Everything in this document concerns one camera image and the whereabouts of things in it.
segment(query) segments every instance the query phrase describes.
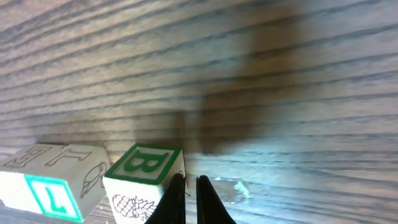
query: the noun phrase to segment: teal letter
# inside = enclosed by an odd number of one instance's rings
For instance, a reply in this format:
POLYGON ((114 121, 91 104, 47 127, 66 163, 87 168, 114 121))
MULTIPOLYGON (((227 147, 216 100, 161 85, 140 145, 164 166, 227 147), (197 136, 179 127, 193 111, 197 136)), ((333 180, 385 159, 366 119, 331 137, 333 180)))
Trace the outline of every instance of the teal letter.
POLYGON ((126 172, 134 172, 138 169, 142 169, 144 172, 153 172, 156 169, 162 165, 162 163, 166 160, 167 156, 169 154, 165 153, 163 155, 157 155, 157 154, 147 154, 147 153, 141 153, 139 150, 137 150, 131 157, 130 159, 127 160, 127 162, 124 164, 124 171, 126 172), (131 165, 131 162, 134 159, 143 159, 144 162, 142 162, 139 165, 131 165), (148 165, 149 161, 156 161, 156 164, 153 166, 148 165))
POLYGON ((67 213, 67 210, 65 209, 64 206, 61 207, 57 207, 55 204, 55 199, 54 199, 54 194, 52 194, 51 190, 48 187, 45 187, 45 190, 47 191, 49 197, 50 197, 50 201, 51 201, 51 210, 55 211, 55 212, 59 212, 59 213, 67 213))

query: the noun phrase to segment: letter block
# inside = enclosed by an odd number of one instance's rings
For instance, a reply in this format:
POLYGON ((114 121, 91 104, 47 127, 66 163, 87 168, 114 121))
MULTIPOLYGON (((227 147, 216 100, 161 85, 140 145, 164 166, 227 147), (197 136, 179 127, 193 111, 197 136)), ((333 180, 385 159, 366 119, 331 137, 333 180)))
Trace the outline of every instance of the letter block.
POLYGON ((11 208, 82 222, 105 197, 102 147, 36 144, 0 162, 0 199, 11 208))
POLYGON ((185 177, 182 150, 135 144, 104 176, 104 185, 118 224, 145 223, 174 174, 185 177))

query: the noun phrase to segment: green square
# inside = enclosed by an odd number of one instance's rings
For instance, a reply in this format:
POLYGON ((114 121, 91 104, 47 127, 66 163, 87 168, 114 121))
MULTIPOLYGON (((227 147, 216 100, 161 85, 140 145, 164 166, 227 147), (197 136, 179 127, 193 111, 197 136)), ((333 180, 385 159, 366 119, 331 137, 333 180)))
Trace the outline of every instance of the green square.
POLYGON ((151 146, 151 145, 146 145, 146 144, 135 144, 105 173, 105 177, 112 178, 112 179, 118 179, 118 180, 126 180, 126 181, 131 181, 131 182, 139 182, 139 183, 143 183, 143 184, 151 184, 151 185, 161 184, 162 181, 165 179, 167 173, 169 172, 170 168, 173 166, 173 163, 177 159, 178 155, 180 154, 180 151, 181 151, 181 149, 174 148, 174 147, 159 147, 159 146, 151 146), (130 177, 128 175, 114 174, 116 169, 126 159, 128 159, 129 156, 132 154, 132 152, 135 149, 137 149, 138 147, 173 151, 173 154, 171 155, 170 159, 167 161, 162 172, 159 174, 158 178, 156 178, 155 180, 145 179, 145 178, 140 178, 140 177, 130 177))
POLYGON ((49 178, 49 177, 39 177, 39 176, 33 176, 33 175, 25 175, 25 180, 26 180, 30 190, 32 191, 32 194, 35 197, 35 199, 36 199, 37 203, 39 204, 39 207, 42 210, 44 215, 46 215, 48 217, 60 218, 60 219, 73 221, 73 222, 80 222, 80 223, 83 222, 84 219, 81 217, 80 211, 75 202, 75 199, 73 198, 72 192, 70 191, 70 189, 68 187, 68 182, 66 182, 65 180, 61 180, 61 179, 54 179, 54 178, 49 178), (54 197, 53 197, 52 191, 47 186, 47 187, 45 187, 46 193, 43 193, 43 191, 38 192, 35 189, 35 186, 34 186, 35 184, 39 184, 39 185, 49 184, 52 187, 57 187, 57 188, 63 189, 64 192, 61 192, 61 193, 66 194, 66 196, 68 198, 67 200, 70 202, 70 204, 67 205, 67 207, 72 208, 72 211, 74 212, 75 215, 66 214, 65 212, 67 212, 67 209, 65 208, 65 206, 56 208, 58 211, 56 211, 55 209, 52 210, 53 205, 54 205, 54 207, 56 206, 55 202, 54 202, 54 197), (50 200, 52 209, 46 209, 46 207, 48 207, 48 206, 46 206, 44 204, 45 202, 42 201, 42 199, 40 199, 40 196, 44 195, 44 194, 47 194, 47 196, 50 200))

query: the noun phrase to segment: toy block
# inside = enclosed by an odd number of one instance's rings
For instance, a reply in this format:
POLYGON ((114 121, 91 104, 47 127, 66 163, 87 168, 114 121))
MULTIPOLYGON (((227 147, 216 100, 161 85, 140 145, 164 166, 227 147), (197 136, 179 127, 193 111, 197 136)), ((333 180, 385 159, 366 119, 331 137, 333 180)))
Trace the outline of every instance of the toy block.
POLYGON ((133 145, 104 176, 117 223, 145 223, 176 173, 185 177, 181 149, 133 145))
POLYGON ((0 162, 0 199, 7 207, 82 222, 106 195, 105 149, 36 144, 0 162))

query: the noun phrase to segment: wooden surface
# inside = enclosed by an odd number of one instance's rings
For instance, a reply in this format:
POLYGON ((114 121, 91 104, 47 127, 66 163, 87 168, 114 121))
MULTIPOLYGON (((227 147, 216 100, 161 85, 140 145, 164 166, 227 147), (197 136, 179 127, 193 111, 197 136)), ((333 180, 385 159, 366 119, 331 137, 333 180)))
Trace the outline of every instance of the wooden surface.
MULTIPOLYGON (((398 223, 398 1, 2 0, 0 159, 180 145, 238 223, 398 223)), ((54 223, 2 206, 4 223, 54 223)), ((108 199, 87 223, 114 223, 108 199)))

